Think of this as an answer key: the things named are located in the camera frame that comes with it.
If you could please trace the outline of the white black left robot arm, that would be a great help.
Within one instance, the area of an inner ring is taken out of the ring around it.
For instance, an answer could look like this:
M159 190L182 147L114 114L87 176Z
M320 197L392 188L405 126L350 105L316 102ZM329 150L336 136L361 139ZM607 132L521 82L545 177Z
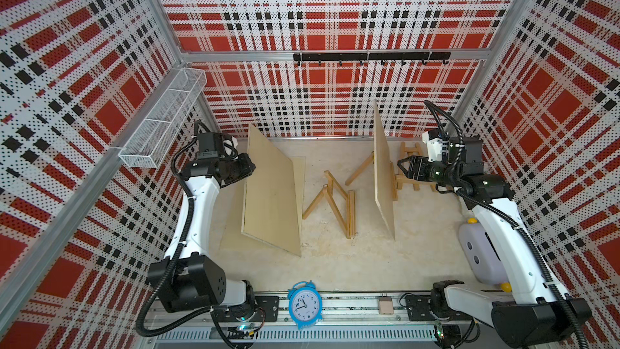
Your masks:
M191 141L170 162L182 189L182 207L164 257L148 269L153 292L137 315L139 336L165 334L216 310L228 311L242 322L256 314L258 304L250 282L228 279L208 253L218 195L254 170L250 156L238 151L234 137L195 121Z

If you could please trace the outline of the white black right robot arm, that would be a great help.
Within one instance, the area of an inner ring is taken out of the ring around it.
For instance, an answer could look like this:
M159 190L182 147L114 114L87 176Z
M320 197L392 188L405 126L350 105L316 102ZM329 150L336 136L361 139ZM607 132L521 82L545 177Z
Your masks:
M454 193L484 230L505 270L510 292L470 289L461 280L434 283L429 308L438 320L457 313L492 327L512 348L560 342L575 337L589 347L584 333L592 310L572 297L544 259L526 229L504 178L484 171L482 142L476 137L447 137L437 129L424 134L426 155L412 155L397 166L408 179L432 183Z

